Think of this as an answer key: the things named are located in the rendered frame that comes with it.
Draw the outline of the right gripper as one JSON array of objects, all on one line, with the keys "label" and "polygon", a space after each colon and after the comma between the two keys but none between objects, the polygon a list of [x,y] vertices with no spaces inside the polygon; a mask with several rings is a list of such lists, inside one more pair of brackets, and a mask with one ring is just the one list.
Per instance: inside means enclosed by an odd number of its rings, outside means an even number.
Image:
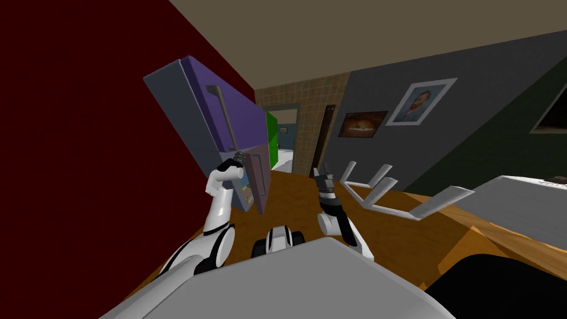
[{"label": "right gripper", "polygon": [[334,192],[333,175],[327,162],[322,163],[322,174],[320,175],[318,169],[313,167],[313,177],[320,192]]}]

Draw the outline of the mauve fridge door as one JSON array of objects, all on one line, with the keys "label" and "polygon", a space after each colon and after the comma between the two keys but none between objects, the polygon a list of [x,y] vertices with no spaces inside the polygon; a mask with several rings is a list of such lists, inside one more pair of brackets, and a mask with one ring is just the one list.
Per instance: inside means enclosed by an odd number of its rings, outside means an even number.
[{"label": "mauve fridge door", "polygon": [[258,214],[264,214],[271,183],[271,165],[268,144],[258,145],[244,152],[244,167],[251,185]]}]

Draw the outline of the dark brown door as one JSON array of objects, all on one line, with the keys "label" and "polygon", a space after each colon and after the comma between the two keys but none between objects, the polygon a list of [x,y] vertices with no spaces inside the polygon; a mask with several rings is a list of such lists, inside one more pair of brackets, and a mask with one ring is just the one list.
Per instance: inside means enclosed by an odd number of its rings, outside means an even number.
[{"label": "dark brown door", "polygon": [[315,152],[313,154],[313,160],[312,160],[312,163],[311,163],[311,170],[310,170],[310,174],[309,174],[310,178],[313,178],[315,176],[315,174],[313,172],[313,168],[317,168],[319,166],[319,162],[321,161],[321,158],[322,158],[322,155],[323,155],[324,143],[325,143],[325,140],[327,138],[329,127],[332,123],[332,117],[333,117],[333,114],[334,114],[335,107],[336,107],[335,105],[327,105],[325,110],[324,110],[321,128],[320,128],[320,131],[318,133],[317,143],[316,143],[316,146],[315,146]]}]

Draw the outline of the green door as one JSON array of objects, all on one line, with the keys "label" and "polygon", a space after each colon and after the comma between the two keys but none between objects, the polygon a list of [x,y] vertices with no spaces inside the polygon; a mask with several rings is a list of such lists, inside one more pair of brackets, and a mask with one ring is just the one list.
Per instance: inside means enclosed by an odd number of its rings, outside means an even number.
[{"label": "green door", "polygon": [[273,169],[279,161],[278,156],[278,122],[274,115],[266,112],[266,130],[269,149],[270,167]]}]

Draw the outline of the purple fridge door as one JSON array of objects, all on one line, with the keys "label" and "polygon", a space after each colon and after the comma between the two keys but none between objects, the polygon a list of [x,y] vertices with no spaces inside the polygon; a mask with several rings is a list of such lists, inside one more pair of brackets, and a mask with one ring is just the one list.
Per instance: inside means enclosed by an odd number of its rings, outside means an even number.
[{"label": "purple fridge door", "polygon": [[266,115],[263,109],[193,56],[186,56],[180,60],[180,63],[217,151],[231,151],[233,142],[218,97],[207,91],[207,86],[212,85],[218,86],[221,90],[239,149],[253,148],[267,143]]}]

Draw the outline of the dark orange picture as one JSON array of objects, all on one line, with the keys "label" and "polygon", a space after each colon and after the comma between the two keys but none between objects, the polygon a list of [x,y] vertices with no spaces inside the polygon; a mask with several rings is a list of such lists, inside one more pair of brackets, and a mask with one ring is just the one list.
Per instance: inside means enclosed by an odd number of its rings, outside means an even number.
[{"label": "dark orange picture", "polygon": [[387,111],[352,112],[345,115],[338,137],[373,138]]}]

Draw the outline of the grey fridge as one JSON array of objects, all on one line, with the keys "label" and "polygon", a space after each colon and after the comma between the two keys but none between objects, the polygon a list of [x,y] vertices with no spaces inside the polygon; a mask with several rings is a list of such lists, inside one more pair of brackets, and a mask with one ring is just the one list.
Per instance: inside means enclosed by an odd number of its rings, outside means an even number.
[{"label": "grey fridge", "polygon": [[[180,59],[148,74],[143,80],[199,165],[203,176],[208,177],[218,165],[233,157],[236,151],[216,150]],[[245,168],[241,179],[227,181],[224,185],[234,190],[234,208],[247,211],[256,207]]]}]

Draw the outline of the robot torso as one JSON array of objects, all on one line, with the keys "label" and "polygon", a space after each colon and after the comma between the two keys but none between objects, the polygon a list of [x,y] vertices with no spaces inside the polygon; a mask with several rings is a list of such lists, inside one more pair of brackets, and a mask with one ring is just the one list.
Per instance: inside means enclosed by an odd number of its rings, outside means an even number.
[{"label": "robot torso", "polygon": [[200,238],[100,319],[456,319],[425,291],[330,237],[197,273]]}]

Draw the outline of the white framed portrait picture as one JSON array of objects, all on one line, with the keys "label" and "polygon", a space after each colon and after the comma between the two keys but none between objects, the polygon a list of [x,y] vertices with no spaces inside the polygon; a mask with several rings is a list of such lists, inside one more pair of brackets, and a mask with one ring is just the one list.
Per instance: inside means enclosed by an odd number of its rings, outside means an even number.
[{"label": "white framed portrait picture", "polygon": [[386,125],[419,126],[456,81],[451,78],[411,84]]}]

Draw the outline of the grey table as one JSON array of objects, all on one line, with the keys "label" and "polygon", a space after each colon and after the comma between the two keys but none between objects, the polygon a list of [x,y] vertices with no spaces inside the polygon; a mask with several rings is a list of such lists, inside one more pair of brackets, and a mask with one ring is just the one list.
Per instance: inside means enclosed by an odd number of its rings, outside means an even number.
[{"label": "grey table", "polygon": [[514,233],[567,252],[567,178],[499,176],[456,206]]}]

